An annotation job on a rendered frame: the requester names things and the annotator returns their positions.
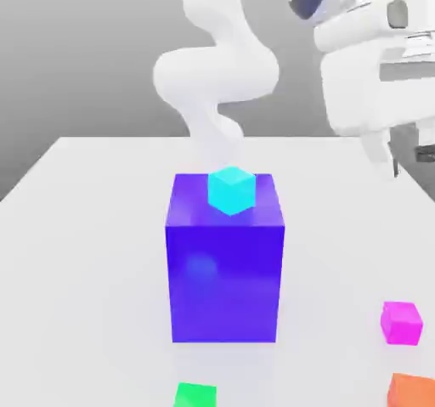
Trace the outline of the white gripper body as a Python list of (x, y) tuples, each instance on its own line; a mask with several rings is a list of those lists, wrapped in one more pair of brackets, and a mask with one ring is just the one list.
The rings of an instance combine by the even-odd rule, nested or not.
[(326, 113), (343, 136), (435, 117), (435, 54), (403, 58), (401, 47), (348, 47), (321, 62)]

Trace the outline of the small cyan cube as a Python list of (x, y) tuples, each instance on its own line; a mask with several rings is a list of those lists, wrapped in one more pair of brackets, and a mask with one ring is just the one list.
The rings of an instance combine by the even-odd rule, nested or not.
[(207, 176), (207, 201), (228, 216), (255, 206), (256, 176), (238, 167), (225, 167)]

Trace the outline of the large blue box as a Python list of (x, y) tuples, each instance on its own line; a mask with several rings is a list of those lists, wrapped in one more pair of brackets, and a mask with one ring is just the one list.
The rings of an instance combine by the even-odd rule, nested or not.
[(204, 174), (175, 176), (165, 225), (174, 342), (274, 342), (285, 222), (274, 179), (254, 207), (210, 206)]

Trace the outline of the small orange cube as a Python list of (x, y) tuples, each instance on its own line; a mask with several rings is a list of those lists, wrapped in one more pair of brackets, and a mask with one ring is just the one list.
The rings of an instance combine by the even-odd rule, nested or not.
[(387, 407), (435, 407), (435, 380), (393, 373)]

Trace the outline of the small green cube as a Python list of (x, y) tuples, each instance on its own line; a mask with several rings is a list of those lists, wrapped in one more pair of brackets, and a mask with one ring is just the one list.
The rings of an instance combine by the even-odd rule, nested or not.
[(217, 407), (217, 388), (209, 385), (180, 382), (173, 407)]

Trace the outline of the small magenta cube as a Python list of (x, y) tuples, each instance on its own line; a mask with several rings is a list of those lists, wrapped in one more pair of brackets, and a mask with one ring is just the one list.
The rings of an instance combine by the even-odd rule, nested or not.
[(384, 302), (381, 329), (387, 344), (417, 346), (423, 320), (412, 302)]

